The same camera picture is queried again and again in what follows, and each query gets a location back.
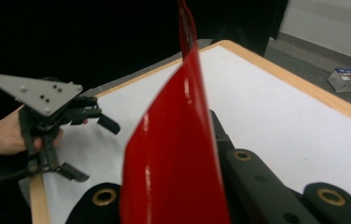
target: gray floor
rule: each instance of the gray floor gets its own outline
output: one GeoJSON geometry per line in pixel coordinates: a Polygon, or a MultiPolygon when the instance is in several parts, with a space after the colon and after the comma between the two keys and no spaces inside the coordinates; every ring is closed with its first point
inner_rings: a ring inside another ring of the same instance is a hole
{"type": "MultiPolygon", "coordinates": [[[[201,48],[209,45],[211,40],[199,40],[201,48]]],[[[156,67],[169,63],[181,57],[178,53],[171,58],[159,63],[152,64],[150,67],[136,71],[127,77],[103,84],[95,89],[84,92],[85,95],[95,95],[101,91],[108,90],[120,83],[146,73],[156,67]]],[[[284,67],[295,75],[312,82],[318,87],[329,91],[340,98],[351,103],[351,92],[336,93],[327,78],[336,67],[351,68],[351,58],[329,49],[321,48],[317,45],[302,41],[296,37],[280,34],[276,40],[270,40],[264,58],[284,67]]],[[[28,201],[28,180],[20,181],[24,196],[28,201]]]]}

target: red plastic part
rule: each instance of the red plastic part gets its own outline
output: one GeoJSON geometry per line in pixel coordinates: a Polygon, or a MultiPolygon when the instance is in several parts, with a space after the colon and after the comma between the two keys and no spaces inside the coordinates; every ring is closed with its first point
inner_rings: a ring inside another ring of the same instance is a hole
{"type": "MultiPolygon", "coordinates": [[[[179,6],[188,13],[180,19],[189,20],[180,33],[185,28],[194,33],[190,11],[183,1],[179,6]]],[[[230,223],[195,35],[192,41],[181,41],[186,49],[182,66],[126,147],[122,224],[230,223]]]]}

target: dark background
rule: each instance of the dark background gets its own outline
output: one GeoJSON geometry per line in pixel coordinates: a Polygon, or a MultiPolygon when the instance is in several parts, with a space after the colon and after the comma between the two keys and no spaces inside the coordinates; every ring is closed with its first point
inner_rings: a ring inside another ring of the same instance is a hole
{"type": "MultiPolygon", "coordinates": [[[[260,55],[281,3],[187,1],[198,38],[230,39],[260,55]]],[[[177,13],[176,0],[0,1],[0,74],[95,88],[178,53],[177,13]]],[[[0,118],[17,106],[0,90],[0,118]]]]}

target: white wall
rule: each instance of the white wall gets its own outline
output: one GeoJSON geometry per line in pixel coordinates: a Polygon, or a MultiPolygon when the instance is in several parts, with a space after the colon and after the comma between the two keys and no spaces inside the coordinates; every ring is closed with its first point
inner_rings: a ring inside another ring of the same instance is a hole
{"type": "Polygon", "coordinates": [[[351,0],[288,0],[280,31],[351,57],[351,0]]]}

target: hand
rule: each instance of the hand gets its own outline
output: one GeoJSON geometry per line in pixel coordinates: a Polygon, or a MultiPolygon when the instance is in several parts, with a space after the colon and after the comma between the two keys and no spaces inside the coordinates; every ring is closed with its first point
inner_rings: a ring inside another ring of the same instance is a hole
{"type": "MultiPolygon", "coordinates": [[[[19,124],[19,110],[21,107],[0,119],[0,155],[13,155],[24,151],[26,145],[21,136],[21,126],[19,124]]],[[[53,145],[57,147],[63,136],[63,129],[59,130],[58,135],[53,140],[53,145]]],[[[34,140],[34,147],[37,150],[44,146],[43,140],[37,137],[34,140]]]]}

